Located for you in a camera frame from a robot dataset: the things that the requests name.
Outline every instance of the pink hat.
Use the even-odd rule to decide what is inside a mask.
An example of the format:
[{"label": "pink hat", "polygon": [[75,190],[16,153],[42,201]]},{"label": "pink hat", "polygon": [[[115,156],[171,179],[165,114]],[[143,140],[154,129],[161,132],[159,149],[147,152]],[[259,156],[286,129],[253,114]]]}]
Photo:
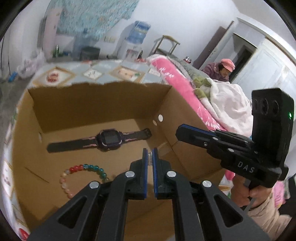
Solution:
[{"label": "pink hat", "polygon": [[234,63],[228,58],[222,59],[221,64],[224,66],[225,69],[228,69],[230,72],[232,72],[235,69]]}]

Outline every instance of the beige sleeve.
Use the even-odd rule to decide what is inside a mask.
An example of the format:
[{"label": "beige sleeve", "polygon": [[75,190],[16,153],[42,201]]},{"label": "beige sleeve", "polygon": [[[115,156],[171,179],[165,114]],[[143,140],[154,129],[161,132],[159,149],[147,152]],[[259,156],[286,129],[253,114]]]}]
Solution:
[{"label": "beige sleeve", "polygon": [[280,236],[291,220],[290,216],[279,214],[272,196],[268,197],[259,207],[249,211],[248,215],[268,233],[272,240]]}]

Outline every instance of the black watch strap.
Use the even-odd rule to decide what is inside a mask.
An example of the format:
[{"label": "black watch strap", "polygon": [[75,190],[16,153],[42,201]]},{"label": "black watch strap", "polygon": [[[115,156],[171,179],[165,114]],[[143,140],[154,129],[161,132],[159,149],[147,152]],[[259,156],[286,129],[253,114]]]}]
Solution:
[{"label": "black watch strap", "polygon": [[78,140],[65,141],[65,142],[54,142],[47,146],[47,151],[49,153],[71,151],[71,150],[81,150],[87,148],[97,148],[98,142],[96,137],[88,137]]},{"label": "black watch strap", "polygon": [[122,135],[123,135],[122,141],[124,143],[138,141],[138,140],[147,140],[152,136],[149,128],[146,128],[142,131],[133,131],[133,132],[122,133]]}]

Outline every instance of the smartwatch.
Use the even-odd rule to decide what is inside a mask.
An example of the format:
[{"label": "smartwatch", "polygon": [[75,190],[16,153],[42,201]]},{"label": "smartwatch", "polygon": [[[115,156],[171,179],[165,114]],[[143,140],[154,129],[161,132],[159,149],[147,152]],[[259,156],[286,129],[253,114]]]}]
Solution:
[{"label": "smartwatch", "polygon": [[98,148],[104,151],[116,150],[124,143],[147,140],[151,136],[152,134],[149,128],[142,131],[132,131],[126,133],[120,132],[116,129],[107,129],[100,131],[99,134],[93,137],[50,143],[47,146],[47,151],[49,153],[54,153],[89,148]]}]

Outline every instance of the white blanket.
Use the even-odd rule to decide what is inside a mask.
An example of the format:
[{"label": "white blanket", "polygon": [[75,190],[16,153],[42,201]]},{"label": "white blanket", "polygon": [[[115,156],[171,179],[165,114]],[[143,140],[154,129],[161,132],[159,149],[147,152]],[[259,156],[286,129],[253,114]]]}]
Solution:
[{"label": "white blanket", "polygon": [[202,98],[201,103],[227,131],[250,137],[253,126],[251,102],[241,87],[210,78],[207,80],[212,85],[210,102]]}]

